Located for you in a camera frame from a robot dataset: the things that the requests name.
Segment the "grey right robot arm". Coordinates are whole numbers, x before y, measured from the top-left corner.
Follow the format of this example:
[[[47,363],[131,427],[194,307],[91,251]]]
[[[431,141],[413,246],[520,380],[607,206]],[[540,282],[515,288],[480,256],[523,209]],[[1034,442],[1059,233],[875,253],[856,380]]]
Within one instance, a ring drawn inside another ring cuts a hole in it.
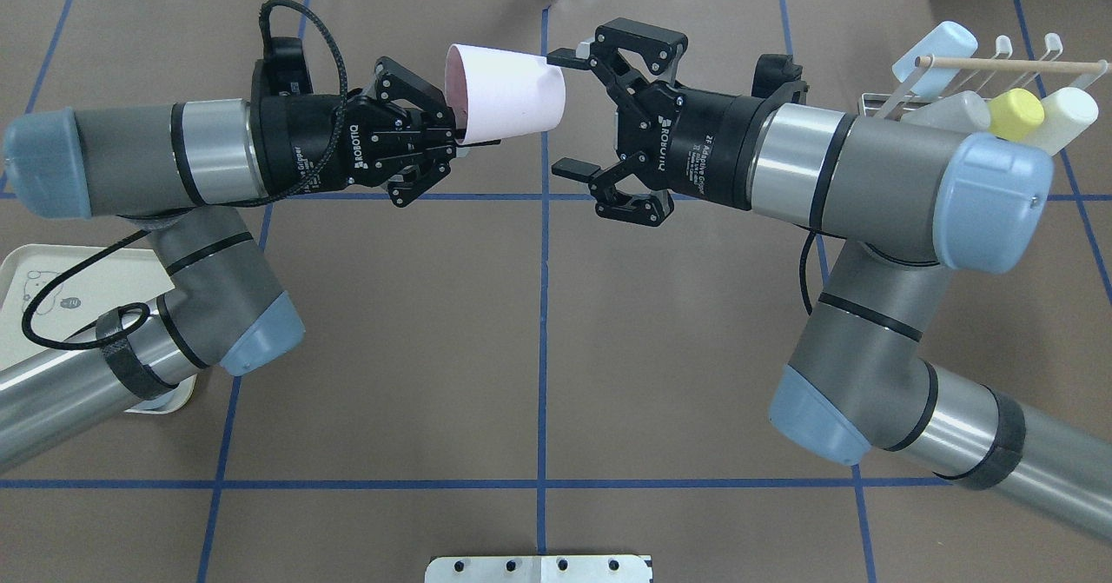
[[[1100,540],[1111,532],[1108,441],[930,364],[920,340],[957,270],[1016,266],[1053,161],[959,134],[811,107],[790,55],[762,55],[749,95],[676,80],[688,37],[629,18],[546,56],[616,105],[617,164],[552,172],[599,217],[658,227],[672,194],[844,240],[784,366],[768,418],[822,460],[892,452],[970,491],[994,491]]]

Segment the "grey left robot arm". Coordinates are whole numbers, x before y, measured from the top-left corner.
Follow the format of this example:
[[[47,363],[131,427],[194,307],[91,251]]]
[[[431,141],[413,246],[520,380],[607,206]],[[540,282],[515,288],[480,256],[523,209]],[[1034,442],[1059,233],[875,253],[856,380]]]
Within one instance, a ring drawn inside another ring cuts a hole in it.
[[[237,206],[384,186],[398,206],[450,172],[460,109],[389,57],[365,89],[314,95],[301,55],[254,69],[249,100],[18,117],[3,158],[48,219],[136,225],[172,287],[107,308],[3,370],[3,470],[156,401],[212,365],[246,374],[302,339],[301,317]]]

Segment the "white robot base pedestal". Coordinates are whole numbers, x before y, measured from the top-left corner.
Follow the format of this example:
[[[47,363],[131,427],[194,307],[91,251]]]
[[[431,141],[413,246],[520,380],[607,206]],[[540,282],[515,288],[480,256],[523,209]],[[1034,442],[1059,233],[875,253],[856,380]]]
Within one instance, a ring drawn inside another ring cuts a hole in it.
[[[652,582],[651,556],[563,554],[444,556],[426,567],[425,582]]]

